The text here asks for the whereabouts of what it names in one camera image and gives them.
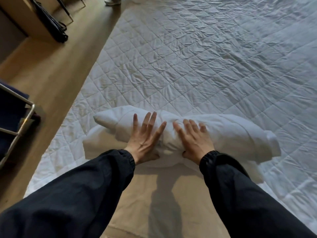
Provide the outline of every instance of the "black bag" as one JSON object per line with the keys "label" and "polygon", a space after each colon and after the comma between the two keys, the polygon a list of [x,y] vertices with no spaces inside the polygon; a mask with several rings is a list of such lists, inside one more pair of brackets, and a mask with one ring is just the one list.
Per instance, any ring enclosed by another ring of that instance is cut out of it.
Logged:
{"label": "black bag", "polygon": [[33,7],[47,30],[50,32],[52,37],[57,41],[64,43],[68,40],[68,36],[64,31],[67,30],[65,24],[56,21],[43,7],[42,4],[36,0],[30,0]]}

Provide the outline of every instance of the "black sleeve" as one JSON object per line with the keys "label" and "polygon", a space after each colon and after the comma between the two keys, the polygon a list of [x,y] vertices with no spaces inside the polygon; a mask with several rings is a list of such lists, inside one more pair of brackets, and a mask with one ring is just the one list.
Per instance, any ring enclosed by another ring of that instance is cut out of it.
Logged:
{"label": "black sleeve", "polygon": [[66,172],[5,210],[0,237],[99,238],[134,168],[129,152],[110,150]]}
{"label": "black sleeve", "polygon": [[232,238],[317,237],[253,183],[234,158],[212,151],[202,158],[199,168],[212,203]]}

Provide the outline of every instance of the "bed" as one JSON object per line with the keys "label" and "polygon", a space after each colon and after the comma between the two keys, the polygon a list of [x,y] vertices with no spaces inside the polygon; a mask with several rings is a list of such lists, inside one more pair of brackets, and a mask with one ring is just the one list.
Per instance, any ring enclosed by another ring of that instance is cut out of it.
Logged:
{"label": "bed", "polygon": [[121,15],[25,196],[86,162],[93,115],[133,105],[273,131],[260,187],[317,233],[317,0],[144,0]]}

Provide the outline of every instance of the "foot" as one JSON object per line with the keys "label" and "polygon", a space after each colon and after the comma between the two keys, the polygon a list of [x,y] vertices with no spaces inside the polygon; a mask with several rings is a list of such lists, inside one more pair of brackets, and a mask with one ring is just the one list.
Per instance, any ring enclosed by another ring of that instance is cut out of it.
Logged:
{"label": "foot", "polygon": [[105,0],[105,4],[107,6],[119,5],[119,4],[121,4],[121,0],[118,0],[118,1]]}

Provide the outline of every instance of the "person's right arm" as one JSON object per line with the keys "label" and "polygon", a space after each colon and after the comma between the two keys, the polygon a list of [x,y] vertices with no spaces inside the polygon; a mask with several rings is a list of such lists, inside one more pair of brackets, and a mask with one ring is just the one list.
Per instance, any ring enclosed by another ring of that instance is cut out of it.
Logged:
{"label": "person's right arm", "polygon": [[206,127],[176,123],[184,158],[199,165],[212,202],[231,237],[316,237],[279,202],[251,181],[231,156],[215,151]]}

